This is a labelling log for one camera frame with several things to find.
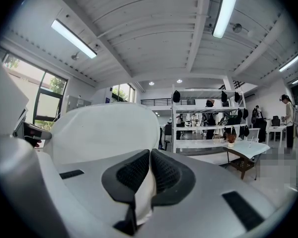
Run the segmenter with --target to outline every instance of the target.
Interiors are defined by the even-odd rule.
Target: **shelf board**
[[[211,148],[211,147],[226,147],[228,142],[223,138],[220,139],[204,139],[204,140],[175,140],[174,146],[176,148]]]
[[[218,107],[218,108],[200,108],[197,109],[196,107],[184,107],[184,106],[174,106],[173,107],[177,113],[222,113],[222,112],[228,112],[228,111],[235,111],[238,110],[239,107]]]
[[[221,89],[183,89],[178,90],[181,99],[220,99],[222,97],[222,91],[227,94],[227,98],[231,98],[235,95],[233,90],[221,90]]]
[[[176,130],[186,131],[186,130],[208,130],[208,129],[224,129],[224,128],[237,128],[241,126],[246,126],[243,124],[235,124],[235,125],[214,125],[214,126],[197,126],[197,127],[176,127]]]

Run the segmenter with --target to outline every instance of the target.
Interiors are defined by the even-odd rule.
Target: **table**
[[[237,170],[241,171],[241,179],[244,179],[245,172],[247,170],[250,170],[252,167],[256,167],[256,164],[260,158],[260,155],[262,153],[266,153],[270,147],[268,145],[257,143],[257,142],[251,142],[251,141],[240,141],[235,142],[233,147],[223,147],[227,151],[227,162],[231,166],[235,167]],[[235,154],[240,157],[240,159],[229,161],[228,153]],[[256,162],[252,161],[251,159],[253,157],[257,156]]]
[[[269,133],[273,132],[274,133],[274,142],[276,141],[276,132],[280,132],[280,141],[279,141],[279,148],[282,146],[282,141],[283,141],[283,131],[287,128],[287,126],[272,126],[268,127],[267,129],[267,139],[266,139],[266,144],[268,145],[268,140],[269,140]]]

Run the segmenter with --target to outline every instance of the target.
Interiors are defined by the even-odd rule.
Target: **ceiling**
[[[151,80],[163,88],[178,78],[216,87],[227,75],[256,85],[298,78],[298,62],[278,71],[298,54],[298,29],[278,0],[237,0],[221,39],[212,36],[219,6],[220,0],[25,0],[1,42],[57,62],[96,88],[142,82],[148,89]],[[55,32],[56,18],[97,57]]]

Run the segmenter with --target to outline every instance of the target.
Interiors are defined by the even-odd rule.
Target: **beige shirt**
[[[286,104],[286,115],[289,115],[286,119],[286,126],[294,125],[294,107],[290,102]]]

